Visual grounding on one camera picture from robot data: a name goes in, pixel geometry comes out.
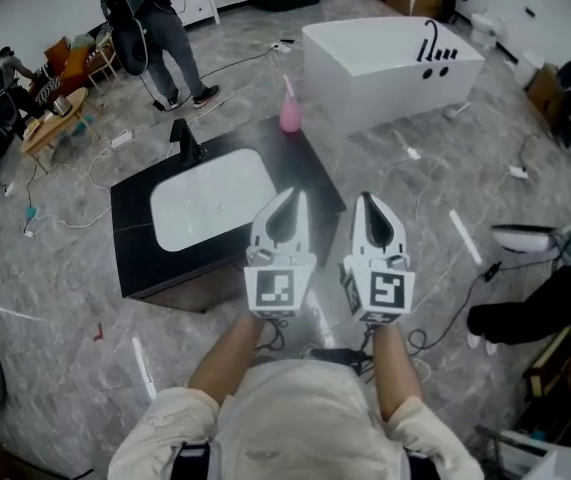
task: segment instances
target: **pink bottle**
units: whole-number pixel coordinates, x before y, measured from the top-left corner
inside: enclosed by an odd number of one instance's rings
[[[281,105],[279,124],[284,132],[297,132],[301,129],[301,108],[298,105],[298,101],[296,101],[294,89],[287,75],[283,75],[283,79],[285,80],[287,92],[285,93],[283,104]]]

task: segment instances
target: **gray tile floor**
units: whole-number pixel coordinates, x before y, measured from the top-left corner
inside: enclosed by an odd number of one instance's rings
[[[191,29],[202,73],[266,51],[280,38],[299,41],[289,55],[272,53],[209,77],[207,83],[221,85],[223,97],[249,87],[195,123],[193,132],[203,142],[277,113],[281,75],[289,73],[303,103],[303,130],[344,200],[351,205],[361,191],[370,190],[405,223],[418,275],[416,310],[402,327],[405,332],[421,327],[431,341],[480,271],[495,260],[515,261],[492,242],[489,225],[571,221],[571,156],[541,133],[524,151],[530,180],[506,175],[525,135],[539,130],[539,120],[496,52],[488,55],[471,93],[472,106],[456,122],[434,111],[347,137],[334,129],[305,94],[301,27],[389,14],[393,11],[377,0],[322,0],[280,14],[242,7],[221,14],[220,26]],[[464,25],[459,31],[468,33]],[[178,68],[169,64],[184,87]],[[97,159],[91,179],[72,168],[86,173],[106,143],[80,134],[61,139],[51,158],[44,155],[47,164],[69,167],[36,179],[30,185],[32,202],[39,215],[54,214],[72,225],[88,223],[109,208],[108,194],[92,179],[109,187],[165,158],[172,120],[197,115],[189,105],[173,113],[154,110],[138,79],[92,96],[106,105],[103,116],[87,112],[102,137],[129,128],[135,139]],[[407,147],[421,159],[411,159]],[[123,300],[109,213],[86,229],[45,219],[30,228],[37,232],[34,238],[23,236],[25,182],[33,169],[18,143],[0,163],[2,182],[16,184],[12,195],[0,195],[0,357],[8,390],[0,408],[0,440],[8,450],[66,475],[94,467],[104,476],[111,455],[149,405],[150,391],[184,383],[243,302],[194,315]],[[482,267],[452,225],[452,209],[473,235]],[[349,213],[343,217],[328,267],[314,279],[308,318],[287,329],[288,355],[310,342],[356,346],[362,339],[363,328],[349,322],[335,268],[347,250],[350,218]],[[478,286],[472,302],[520,299],[547,272],[543,266],[501,274]],[[104,338],[94,341],[99,323]],[[149,378],[138,366],[136,343]],[[487,358],[466,348],[461,318],[417,362],[427,400],[468,442],[477,423],[501,428],[523,406],[520,375],[539,347],[501,347]]]

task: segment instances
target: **black hair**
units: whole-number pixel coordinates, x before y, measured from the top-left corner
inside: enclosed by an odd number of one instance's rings
[[[3,57],[9,57],[11,55],[14,55],[14,52],[12,51],[12,49],[9,46],[5,46],[0,51],[0,59]]]

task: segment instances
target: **black countertop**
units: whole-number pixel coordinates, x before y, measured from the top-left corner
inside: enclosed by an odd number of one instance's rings
[[[254,149],[277,193],[289,187],[305,190],[314,252],[314,236],[328,224],[335,227],[345,211],[343,200],[303,132],[283,132],[277,116],[220,135],[202,147],[206,150],[204,162],[238,149]],[[177,154],[111,188],[114,247],[123,297],[145,297],[245,257],[251,223],[182,251],[168,252],[158,244],[150,196],[159,183],[187,169]]]

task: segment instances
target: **floor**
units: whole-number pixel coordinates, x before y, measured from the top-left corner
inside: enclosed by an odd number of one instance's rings
[[[284,92],[281,75],[288,73],[303,103],[303,130],[348,206],[361,191],[370,190],[404,222],[417,284],[415,311],[402,328],[406,333],[422,328],[431,341],[481,271],[496,260],[516,261],[495,245],[489,225],[571,222],[571,155],[539,133],[523,153],[530,179],[507,174],[523,138],[539,131],[540,122],[497,52],[487,55],[470,96],[472,105],[455,122],[434,111],[347,137],[334,129],[305,94],[301,27],[390,14],[394,12],[377,0],[322,0],[280,14],[245,6],[222,13],[220,26],[190,29],[201,73],[266,51],[280,38],[297,40],[288,55],[271,53],[208,77],[207,83],[221,85],[223,97],[247,88],[195,123],[193,132],[203,142],[277,113]],[[170,65],[183,83],[178,68]],[[67,166],[32,182],[31,201],[39,215],[57,215],[71,225],[90,223],[109,208],[108,194],[92,180],[109,187],[165,158],[173,119],[197,115],[189,104],[173,113],[158,112],[138,79],[92,96],[105,104],[105,113],[95,116],[88,110],[86,115],[94,118],[103,138],[114,138],[124,128],[135,138],[111,156],[99,157],[91,179],[79,173],[90,169],[106,143],[77,134],[62,138],[51,158],[49,152],[44,155],[47,165]],[[410,157],[408,147],[421,158]],[[92,467],[101,478],[154,392],[186,382],[243,301],[194,315],[123,300],[109,212],[84,229],[44,219],[30,226],[36,236],[22,234],[29,204],[25,182],[33,169],[18,143],[0,163],[2,182],[15,184],[9,196],[0,195],[0,358],[8,391],[0,408],[0,440],[40,466],[69,476]],[[452,209],[478,246],[482,266],[474,263],[452,224]],[[350,219],[349,212],[344,214],[328,267],[314,279],[309,316],[286,330],[286,355],[308,343],[357,346],[362,340],[363,328],[350,323],[334,268],[348,248]],[[541,266],[499,274],[491,284],[477,286],[471,301],[521,299],[548,271]],[[95,340],[99,324],[103,337]],[[475,445],[474,425],[500,429],[522,409],[520,376],[540,346],[500,347],[488,358],[482,349],[467,349],[461,318],[416,363],[427,401]]]

